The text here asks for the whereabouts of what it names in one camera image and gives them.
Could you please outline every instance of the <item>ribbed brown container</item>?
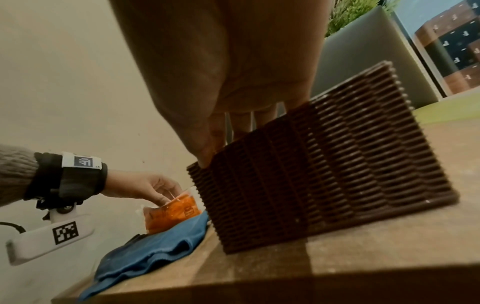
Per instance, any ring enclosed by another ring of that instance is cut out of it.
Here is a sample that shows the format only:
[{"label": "ribbed brown container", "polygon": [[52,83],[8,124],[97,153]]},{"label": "ribbed brown container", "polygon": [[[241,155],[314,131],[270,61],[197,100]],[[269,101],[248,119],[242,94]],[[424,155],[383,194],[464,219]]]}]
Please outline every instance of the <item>ribbed brown container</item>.
[{"label": "ribbed brown container", "polygon": [[226,253],[458,201],[382,62],[188,167]]}]

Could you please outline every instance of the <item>orange package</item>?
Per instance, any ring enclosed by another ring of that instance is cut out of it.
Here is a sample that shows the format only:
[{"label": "orange package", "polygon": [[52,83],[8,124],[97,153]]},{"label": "orange package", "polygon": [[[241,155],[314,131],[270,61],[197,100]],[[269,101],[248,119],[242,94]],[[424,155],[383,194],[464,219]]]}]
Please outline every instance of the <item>orange package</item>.
[{"label": "orange package", "polygon": [[199,215],[201,212],[192,192],[189,189],[160,208],[144,207],[147,234],[167,231],[178,223]]}]

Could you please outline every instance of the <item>green plant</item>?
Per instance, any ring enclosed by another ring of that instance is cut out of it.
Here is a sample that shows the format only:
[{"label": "green plant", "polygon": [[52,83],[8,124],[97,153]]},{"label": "green plant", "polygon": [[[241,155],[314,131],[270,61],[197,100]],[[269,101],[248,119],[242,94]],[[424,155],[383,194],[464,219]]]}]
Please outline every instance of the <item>green plant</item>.
[{"label": "green plant", "polygon": [[[368,13],[379,5],[380,0],[334,0],[333,9],[325,37],[335,34],[350,22]],[[385,1],[382,5],[387,13],[393,12],[400,0]]]}]

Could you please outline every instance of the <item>sweater sleeve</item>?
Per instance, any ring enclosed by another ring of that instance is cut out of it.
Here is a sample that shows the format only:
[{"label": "sweater sleeve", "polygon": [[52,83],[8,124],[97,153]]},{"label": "sweater sleeve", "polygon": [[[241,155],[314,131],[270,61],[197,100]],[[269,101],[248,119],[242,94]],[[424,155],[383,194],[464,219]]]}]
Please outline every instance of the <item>sweater sleeve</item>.
[{"label": "sweater sleeve", "polygon": [[0,206],[23,198],[38,167],[33,151],[0,144]]}]

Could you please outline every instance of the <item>blue cloth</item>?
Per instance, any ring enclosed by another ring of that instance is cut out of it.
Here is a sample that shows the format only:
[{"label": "blue cloth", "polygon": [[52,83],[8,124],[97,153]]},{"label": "blue cloth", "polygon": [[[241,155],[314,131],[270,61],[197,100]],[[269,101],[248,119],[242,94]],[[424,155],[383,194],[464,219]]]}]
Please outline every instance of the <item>blue cloth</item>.
[{"label": "blue cloth", "polygon": [[129,242],[105,255],[95,273],[95,284],[83,291],[80,301],[117,283],[136,277],[189,255],[205,237],[207,212],[181,222],[172,229]]}]

